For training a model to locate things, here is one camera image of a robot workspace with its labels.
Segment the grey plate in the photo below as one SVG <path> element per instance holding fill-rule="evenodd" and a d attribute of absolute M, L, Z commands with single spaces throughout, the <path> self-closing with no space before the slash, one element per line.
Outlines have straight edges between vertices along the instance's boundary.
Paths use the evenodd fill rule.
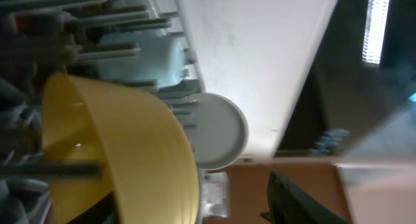
<path fill-rule="evenodd" d="M 245 150 L 248 124 L 240 108 L 215 93 L 195 93 L 172 110 L 188 137 L 196 165 L 218 170 L 232 165 Z"/>

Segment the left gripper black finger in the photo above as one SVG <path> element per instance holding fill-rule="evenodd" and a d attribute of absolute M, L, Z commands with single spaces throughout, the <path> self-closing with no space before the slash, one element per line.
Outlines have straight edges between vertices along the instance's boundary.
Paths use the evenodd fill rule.
<path fill-rule="evenodd" d="M 268 208 L 260 216 L 271 224 L 348 224 L 278 171 L 271 171 Z"/>

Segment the yellow plastic bowl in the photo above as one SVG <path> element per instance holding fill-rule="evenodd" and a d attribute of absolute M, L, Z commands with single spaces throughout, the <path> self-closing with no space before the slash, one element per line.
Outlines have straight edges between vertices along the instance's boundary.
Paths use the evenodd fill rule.
<path fill-rule="evenodd" d="M 154 95 L 57 73 L 42 98 L 42 147 L 50 162 L 96 160 L 99 180 L 49 184 L 58 223 L 113 195 L 122 223 L 194 223 L 198 172 L 187 136 Z"/>

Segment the blue plastic cup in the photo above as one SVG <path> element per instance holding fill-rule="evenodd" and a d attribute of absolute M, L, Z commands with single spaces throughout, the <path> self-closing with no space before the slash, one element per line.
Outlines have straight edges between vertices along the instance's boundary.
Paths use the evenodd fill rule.
<path fill-rule="evenodd" d="M 99 45 L 136 43 L 137 55 L 97 62 L 98 78 L 116 83 L 155 81 L 160 88 L 184 79 L 186 55 L 177 38 L 151 31 L 117 32 L 104 35 Z"/>

